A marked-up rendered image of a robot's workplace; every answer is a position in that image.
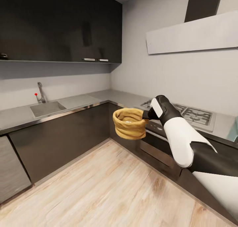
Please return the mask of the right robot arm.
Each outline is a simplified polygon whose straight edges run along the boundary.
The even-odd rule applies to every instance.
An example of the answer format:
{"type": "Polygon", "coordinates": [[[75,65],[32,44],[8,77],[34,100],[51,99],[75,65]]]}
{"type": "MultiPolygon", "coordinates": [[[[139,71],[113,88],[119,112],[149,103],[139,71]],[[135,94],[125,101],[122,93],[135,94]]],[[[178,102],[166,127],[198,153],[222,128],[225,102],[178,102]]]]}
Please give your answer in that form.
{"type": "Polygon", "coordinates": [[[175,162],[188,169],[238,221],[238,161],[219,154],[165,96],[153,98],[142,118],[161,122],[175,162]]]}

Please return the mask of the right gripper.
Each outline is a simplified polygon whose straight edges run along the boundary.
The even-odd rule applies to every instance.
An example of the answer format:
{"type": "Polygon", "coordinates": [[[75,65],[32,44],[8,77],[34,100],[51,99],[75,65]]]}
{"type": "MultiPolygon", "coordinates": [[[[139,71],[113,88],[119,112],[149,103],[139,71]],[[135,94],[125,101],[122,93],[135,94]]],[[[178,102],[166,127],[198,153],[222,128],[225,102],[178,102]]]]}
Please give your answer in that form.
{"type": "Polygon", "coordinates": [[[153,115],[151,113],[151,108],[150,110],[144,110],[143,111],[143,116],[142,116],[143,119],[151,119],[151,120],[159,120],[159,118],[157,117],[157,115],[153,115]]]}

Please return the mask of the popcorn bag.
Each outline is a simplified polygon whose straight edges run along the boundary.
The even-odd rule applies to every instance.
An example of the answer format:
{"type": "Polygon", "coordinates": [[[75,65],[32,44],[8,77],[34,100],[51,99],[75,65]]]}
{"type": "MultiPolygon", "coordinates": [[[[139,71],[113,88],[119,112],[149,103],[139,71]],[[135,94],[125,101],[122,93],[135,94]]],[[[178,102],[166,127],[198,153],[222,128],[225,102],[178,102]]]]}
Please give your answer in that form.
{"type": "Polygon", "coordinates": [[[113,113],[115,131],[118,136],[138,140],[146,137],[146,124],[150,119],[143,119],[143,110],[135,108],[123,108],[113,113]]]}

